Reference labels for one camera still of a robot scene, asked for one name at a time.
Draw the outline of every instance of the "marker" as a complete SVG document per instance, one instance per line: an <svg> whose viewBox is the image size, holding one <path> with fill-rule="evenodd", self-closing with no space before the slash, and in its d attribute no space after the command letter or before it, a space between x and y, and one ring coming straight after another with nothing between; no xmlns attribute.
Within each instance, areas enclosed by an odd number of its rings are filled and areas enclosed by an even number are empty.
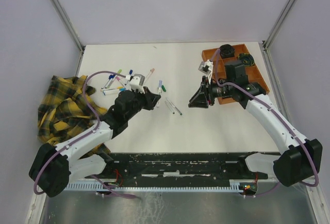
<svg viewBox="0 0 330 224"><path fill-rule="evenodd" d="M106 86L110 83L110 81L111 81L111 79L114 77L114 75L110 75L109 76L109 80L107 81L107 83L103 86L103 88L101 88L101 91L102 91L102 89L105 89L106 88Z"/></svg>
<svg viewBox="0 0 330 224"><path fill-rule="evenodd" d="M152 75L152 73L155 71L155 69L154 68L152 68L151 70L150 70L150 72L149 72L149 74L146 76L146 78L145 78L145 81L144 81L144 83L143 84L145 84L146 83L146 81L148 81L149 80L149 78L151 77L151 75Z"/></svg>
<svg viewBox="0 0 330 224"><path fill-rule="evenodd" d="M128 75L131 76L133 74L133 70L130 70Z"/></svg>
<svg viewBox="0 0 330 224"><path fill-rule="evenodd" d="M182 112L166 97L166 100L175 108L175 110L182 116Z"/></svg>
<svg viewBox="0 0 330 224"><path fill-rule="evenodd" d="M159 80L159 84L158 84L158 94L160 95L161 94L161 85L162 85L162 80ZM157 102L156 104L156 107L159 107L160 103L159 101Z"/></svg>
<svg viewBox="0 0 330 224"><path fill-rule="evenodd" d="M112 94L119 94L121 91L125 91L125 88L122 89L112 89L112 90L107 90L107 91L103 91L104 95L112 95Z"/></svg>
<svg viewBox="0 0 330 224"><path fill-rule="evenodd" d="M114 82L115 80L115 75L113 76L113 78L111 79L111 81L109 82L109 84L106 86L106 89L108 89Z"/></svg>
<svg viewBox="0 0 330 224"><path fill-rule="evenodd" d="M102 89L102 92L109 91L109 90L115 90L115 89L124 89L124 87L120 86L120 87L117 87L117 88L114 88L114 89Z"/></svg>
<svg viewBox="0 0 330 224"><path fill-rule="evenodd" d="M165 104L167 105L167 107L170 109L170 111L175 114L175 111L173 110L173 107L171 106L170 103L168 103L166 100L165 100Z"/></svg>

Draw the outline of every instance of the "white table surface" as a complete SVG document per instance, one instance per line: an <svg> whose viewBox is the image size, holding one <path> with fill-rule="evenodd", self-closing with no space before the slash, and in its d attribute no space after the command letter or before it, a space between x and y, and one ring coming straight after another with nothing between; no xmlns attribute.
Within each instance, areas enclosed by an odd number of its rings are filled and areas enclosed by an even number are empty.
<svg viewBox="0 0 330 224"><path fill-rule="evenodd" d="M257 42L245 43L255 59L275 103L270 80ZM238 103L219 105L209 109L188 108L189 99L198 90L202 73L198 66L202 50L217 48L226 43L161 43L87 45L78 75L91 75L97 71L122 69L122 74L147 75L155 71L147 86L154 93L158 80L167 89L162 93L159 108L142 110L129 122L128 128L105 144L112 152L248 152L278 151L261 124ZM94 101L109 108L115 95L104 96L100 88L107 74L94 76L89 85L97 88ZM112 87L118 87L116 81ZM183 116L172 114L164 103L165 97L182 111Z"/></svg>

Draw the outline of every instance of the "pen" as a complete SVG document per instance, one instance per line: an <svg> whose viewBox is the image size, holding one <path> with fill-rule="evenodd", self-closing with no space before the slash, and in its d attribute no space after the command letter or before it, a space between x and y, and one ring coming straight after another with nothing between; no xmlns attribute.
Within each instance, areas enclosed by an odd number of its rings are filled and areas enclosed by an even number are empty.
<svg viewBox="0 0 330 224"><path fill-rule="evenodd" d="M158 94L161 94L161 85L162 85L162 80L159 80L159 84L158 84ZM159 107L160 103L159 101L156 104L156 107Z"/></svg>
<svg viewBox="0 0 330 224"><path fill-rule="evenodd" d="M166 100L165 100L165 104L167 105L167 107L170 109L170 111L175 114L175 111L173 110L173 107L171 106L170 103L168 103Z"/></svg>
<svg viewBox="0 0 330 224"><path fill-rule="evenodd" d="M149 72L149 74L146 76L146 78L145 78L145 81L144 81L144 83L143 83L143 84L145 84L145 83L146 83L146 81L148 81L148 80L149 80L149 78L151 77L151 74L152 74L154 71L155 71L155 69L154 69L154 68L152 68L152 69L150 70L150 72Z"/></svg>
<svg viewBox="0 0 330 224"><path fill-rule="evenodd" d="M119 94L121 91L125 91L125 88L122 89L112 89L112 90L107 90L107 91L103 91L104 95L112 95L112 94Z"/></svg>
<svg viewBox="0 0 330 224"><path fill-rule="evenodd" d="M115 79L120 83L121 86L125 87L125 84L122 82L122 80L116 76Z"/></svg>
<svg viewBox="0 0 330 224"><path fill-rule="evenodd" d="M113 82L114 82L114 80L115 80L115 77L116 77L115 75L112 77L111 81L110 81L109 84L106 86L106 89L108 89L108 88L113 84Z"/></svg>
<svg viewBox="0 0 330 224"><path fill-rule="evenodd" d="M182 116L182 112L166 97L166 100L174 107L174 109Z"/></svg>

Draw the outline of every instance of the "cable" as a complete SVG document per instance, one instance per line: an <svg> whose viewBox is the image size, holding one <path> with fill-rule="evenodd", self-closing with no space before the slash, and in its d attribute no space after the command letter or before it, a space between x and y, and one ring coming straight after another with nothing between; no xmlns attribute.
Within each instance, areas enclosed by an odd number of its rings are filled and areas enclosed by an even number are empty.
<svg viewBox="0 0 330 224"><path fill-rule="evenodd" d="M245 197L256 198L256 197L261 197L261 196L264 196L264 195L268 195L269 193L272 193L273 191L275 191L280 185L281 185L281 182L277 182L277 184L276 184L273 188L271 188L269 191L266 191L266 192L260 193L260 194L258 194L258 195L253 195L253 196L250 196L250 195L244 195L244 198L245 198Z"/></svg>
<svg viewBox="0 0 330 224"><path fill-rule="evenodd" d="M305 147L305 145L303 144L303 142L296 136L296 134L294 133L294 131L290 128L290 126L285 122L285 120L279 115L279 113L271 108L270 105L268 105L266 102L262 101L261 99L258 99L256 98L255 96L253 96L252 94L250 94L249 92L247 92L245 89L241 88L240 86L232 83L232 82L226 82L224 84L220 84L219 83L219 79L218 79L218 62L219 62L219 58L220 58L220 49L217 49L216 52L213 54L212 58L211 58L211 61L213 62L214 60L214 57L217 55L217 60L216 60L216 81L217 81L217 84L219 87L224 87L226 85L230 85L230 86L233 86L235 88L237 88L239 91L241 91L242 93L244 93L245 95L247 95L248 97L250 97L251 99L254 99L256 100L257 102L261 103L262 105L264 105L269 111L271 111L276 117L277 119L284 125L284 127L289 131L289 133L292 135L292 137L294 137L294 139L299 143L299 145L301 146L301 148L304 150L306 156L307 156L307 159L310 163L310 166L311 166L311 169L313 171L313 174L314 174L314 177L315 177L315 183L314 184L309 184L309 183L305 183L303 181L301 181L301 183L303 185L306 185L306 186L310 186L310 187L316 187L318 186L319 184L319 175L318 175L318 172L315 168L315 165L314 165L314 162L313 162L313 159L311 158L307 148Z"/></svg>
<svg viewBox="0 0 330 224"><path fill-rule="evenodd" d="M126 199L137 198L137 196L131 195L131 194L119 194L119 193L113 191L111 189L111 187L109 187L108 185L106 185L105 183L103 183L97 176L91 175L91 177L94 178L94 179L96 179L105 189L107 189L108 191L111 192L110 195L102 195L102 196L105 196L105 197L122 197L122 198L126 198Z"/></svg>
<svg viewBox="0 0 330 224"><path fill-rule="evenodd" d="M88 133L86 133L86 134L84 134L84 135L78 137L77 139L75 139L75 140L73 140L72 142L70 142L67 146L65 146L65 147L61 148L60 150L58 150L55 154L53 154L53 155L52 155L52 156L46 161L46 163L45 163L45 164L42 166L42 168L40 169L40 171L39 171L39 173L38 173L38 175L37 175L37 177L36 177L35 183L34 183L34 185L33 185L33 190L34 190L34 192L35 192L36 195L41 195L41 194L44 194L44 193L45 193L44 191L39 192L38 189L37 189L37 187L38 187L38 182L39 182L39 180L40 180L40 177L41 177L41 175L43 174L43 172L45 171L45 169L47 168L47 166L49 165L49 163L50 163L50 162L51 162L51 161L52 161L57 155L59 155L60 153L62 153L64 150L66 150L68 146L71 147L73 144L79 142L81 139L83 139L83 138L89 136L90 134L94 133L94 132L98 129L98 127L100 126L100 123L101 123L101 121L100 121L100 117L99 117L98 113L96 112L96 110L91 106L91 104L90 104L90 103L88 102L88 100L87 100L87 96L86 96L86 86L87 86L87 82L88 82L93 76L98 75L98 74L101 74L101 73L114 74L114 75L118 75L118 76L120 76L120 77L125 77L124 75L121 75L121 74L118 74L118 73L115 73L115 72L112 72L112 71L98 71L98 72L95 72L94 74L90 75L89 77L87 77L87 79L86 79L86 81L85 81L85 83L84 83L84 86L83 86L83 88L82 88L82 96L84 97L84 99L85 99L85 101L86 101L86 104L87 104L87 106L89 107L89 109L90 109L90 110L94 113L94 115L96 116L96 119L97 119L96 126L95 126L95 128L94 128L93 130L91 130L91 131L89 131ZM101 184L103 184L103 182L102 182L100 179L98 179L97 176L92 175L92 177L93 177L94 179L96 179L98 182L100 182ZM106 189L108 189L110 192L112 192L114 195L116 195L116 196L118 196L118 197L121 197L121 196L122 196L122 197L124 197L124 198L128 198L128 197L127 197L128 194L118 194L118 193L114 192L113 190L111 190L111 188L109 188L109 187L107 187L107 186L106 186ZM132 199L132 198L135 198L135 197L136 197L136 196L134 196L134 195L129 195L129 196L131 196L129 199Z"/></svg>

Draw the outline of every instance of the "colored marker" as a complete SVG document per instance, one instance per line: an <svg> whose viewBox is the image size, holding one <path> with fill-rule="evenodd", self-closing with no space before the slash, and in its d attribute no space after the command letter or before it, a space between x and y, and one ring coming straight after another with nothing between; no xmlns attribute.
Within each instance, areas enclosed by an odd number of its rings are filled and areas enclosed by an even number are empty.
<svg viewBox="0 0 330 224"><path fill-rule="evenodd" d="M124 87L120 86L120 87L113 88L113 89L102 89L102 92L109 91L109 90L115 90L115 89L124 89Z"/></svg>
<svg viewBox="0 0 330 224"><path fill-rule="evenodd" d="M174 107L174 109L182 116L182 112L166 97L166 100Z"/></svg>
<svg viewBox="0 0 330 224"><path fill-rule="evenodd" d="M109 80L107 81L107 83L103 86L103 88L101 88L101 91L102 91L102 89L105 89L106 88L106 86L110 83L110 81L111 81L111 79L114 77L114 75L110 75L109 76Z"/></svg>
<svg viewBox="0 0 330 224"><path fill-rule="evenodd" d="M106 89L108 89L108 88L113 84L113 82L114 82L114 80L115 80L115 77L116 77L115 75L112 77L111 81L110 81L109 84L106 86Z"/></svg>
<svg viewBox="0 0 330 224"><path fill-rule="evenodd" d="M170 111L175 114L175 111L173 110L173 107L171 106L170 103L168 103L166 100L165 100L165 104L167 105L167 107L170 109Z"/></svg>
<svg viewBox="0 0 330 224"><path fill-rule="evenodd" d="M121 86L125 87L125 84L122 82L122 80L116 76L115 79L120 83Z"/></svg>
<svg viewBox="0 0 330 224"><path fill-rule="evenodd" d="M161 94L161 85L162 85L162 80L159 80L159 84L158 84L158 94L160 95ZM157 102L156 104L156 107L159 107L160 103L159 101Z"/></svg>
<svg viewBox="0 0 330 224"><path fill-rule="evenodd" d="M153 73L154 71L155 71L154 68L152 68L152 69L150 70L150 72L149 72L149 74L146 76L145 81L144 81L143 84L145 84L145 83L149 80L149 78L151 77L151 75L152 75L152 73Z"/></svg>
<svg viewBox="0 0 330 224"><path fill-rule="evenodd" d="M112 95L112 94L119 94L121 91L125 91L125 88L122 89L112 89L112 90L107 90L107 91L103 91L104 95Z"/></svg>

